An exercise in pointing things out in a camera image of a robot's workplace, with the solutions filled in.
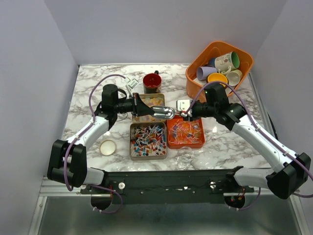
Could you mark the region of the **clear glass jar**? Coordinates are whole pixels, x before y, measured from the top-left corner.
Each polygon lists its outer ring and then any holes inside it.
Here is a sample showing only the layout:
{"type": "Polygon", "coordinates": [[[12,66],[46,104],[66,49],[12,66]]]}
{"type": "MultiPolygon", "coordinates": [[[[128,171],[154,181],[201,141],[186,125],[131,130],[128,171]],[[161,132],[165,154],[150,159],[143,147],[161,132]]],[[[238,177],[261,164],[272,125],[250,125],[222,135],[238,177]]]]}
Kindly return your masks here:
{"type": "Polygon", "coordinates": [[[176,156],[176,164],[179,169],[186,170],[190,165],[194,157],[194,151],[188,146],[180,148],[176,156]]]}

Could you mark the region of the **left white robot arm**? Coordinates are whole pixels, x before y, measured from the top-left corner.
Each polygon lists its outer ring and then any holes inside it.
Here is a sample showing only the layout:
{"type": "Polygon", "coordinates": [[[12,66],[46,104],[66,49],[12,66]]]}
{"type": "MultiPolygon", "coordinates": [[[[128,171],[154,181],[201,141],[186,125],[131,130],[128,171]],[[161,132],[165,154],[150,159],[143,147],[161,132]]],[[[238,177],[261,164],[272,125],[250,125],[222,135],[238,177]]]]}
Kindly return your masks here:
{"type": "Polygon", "coordinates": [[[119,113],[132,113],[135,116],[154,115],[154,110],[148,107],[134,93],[130,98],[119,98],[121,90],[114,84],[103,87],[102,100],[92,118],[74,136],[67,140],[56,140],[52,145],[47,177],[50,180],[64,183],[68,190],[81,185],[91,185],[97,193],[104,193],[109,182],[104,170],[87,167],[87,151],[117,120],[119,113]]]}

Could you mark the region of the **gold tin of lollipops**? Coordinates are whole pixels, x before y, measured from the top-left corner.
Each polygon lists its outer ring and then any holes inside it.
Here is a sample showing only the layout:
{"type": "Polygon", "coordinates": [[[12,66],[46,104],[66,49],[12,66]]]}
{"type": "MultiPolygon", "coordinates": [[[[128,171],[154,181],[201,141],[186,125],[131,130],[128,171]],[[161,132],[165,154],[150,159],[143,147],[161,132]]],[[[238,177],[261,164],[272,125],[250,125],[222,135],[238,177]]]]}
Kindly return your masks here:
{"type": "Polygon", "coordinates": [[[129,154],[133,161],[164,160],[167,152],[167,128],[164,122],[130,125],[129,154]]]}

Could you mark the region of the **silver metal scoop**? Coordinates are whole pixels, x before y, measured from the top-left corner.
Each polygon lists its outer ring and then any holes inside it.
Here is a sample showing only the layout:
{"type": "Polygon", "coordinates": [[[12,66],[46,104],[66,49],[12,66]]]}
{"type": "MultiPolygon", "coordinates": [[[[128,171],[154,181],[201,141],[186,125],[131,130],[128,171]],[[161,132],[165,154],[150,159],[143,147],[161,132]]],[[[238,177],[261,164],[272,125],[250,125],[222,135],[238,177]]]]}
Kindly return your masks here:
{"type": "Polygon", "coordinates": [[[151,116],[157,119],[171,120],[180,115],[179,111],[168,106],[152,106],[151,109],[154,112],[151,116]]]}

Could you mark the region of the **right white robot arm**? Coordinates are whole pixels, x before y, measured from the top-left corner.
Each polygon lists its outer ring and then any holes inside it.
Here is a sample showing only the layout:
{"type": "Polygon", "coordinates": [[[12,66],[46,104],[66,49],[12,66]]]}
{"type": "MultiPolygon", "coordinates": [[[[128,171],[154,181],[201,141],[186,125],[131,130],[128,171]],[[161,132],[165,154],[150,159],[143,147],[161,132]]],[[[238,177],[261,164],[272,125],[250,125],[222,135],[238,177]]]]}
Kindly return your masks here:
{"type": "Polygon", "coordinates": [[[187,109],[191,118],[213,117],[228,130],[246,140],[271,166],[270,171],[241,167],[225,179],[225,187],[235,192],[242,186],[268,188],[280,199],[295,194],[309,178],[311,158],[306,153],[297,154],[285,147],[256,123],[243,100],[231,103],[224,90],[224,82],[204,85],[206,102],[196,98],[187,109]]]}

